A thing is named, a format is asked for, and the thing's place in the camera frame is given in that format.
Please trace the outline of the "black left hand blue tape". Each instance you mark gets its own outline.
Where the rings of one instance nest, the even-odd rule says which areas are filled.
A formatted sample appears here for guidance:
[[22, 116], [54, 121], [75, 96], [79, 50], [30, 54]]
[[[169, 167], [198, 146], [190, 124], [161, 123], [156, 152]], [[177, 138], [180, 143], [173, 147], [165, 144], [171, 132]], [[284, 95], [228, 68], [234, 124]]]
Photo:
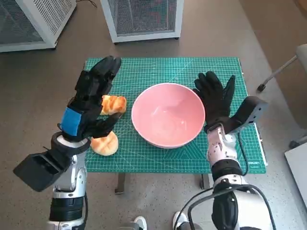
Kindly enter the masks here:
[[58, 124], [68, 141], [79, 142], [85, 138], [106, 137], [112, 131], [120, 114], [98, 119], [102, 111], [103, 95], [112, 88], [112, 81], [121, 66], [121, 58], [107, 56], [90, 70], [82, 70], [75, 86], [76, 94], [69, 100]]

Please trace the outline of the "black knitted gloved right hand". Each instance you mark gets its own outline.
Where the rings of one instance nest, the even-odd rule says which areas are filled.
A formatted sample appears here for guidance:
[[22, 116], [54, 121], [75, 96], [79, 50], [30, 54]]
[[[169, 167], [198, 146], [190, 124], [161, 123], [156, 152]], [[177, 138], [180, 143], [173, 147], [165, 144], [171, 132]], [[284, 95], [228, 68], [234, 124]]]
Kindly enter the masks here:
[[217, 75], [208, 71], [199, 73], [194, 81], [193, 91], [201, 99], [205, 113], [206, 125], [204, 131], [208, 132], [219, 125], [225, 125], [230, 120], [230, 106], [235, 92], [236, 77], [232, 75], [224, 87]]

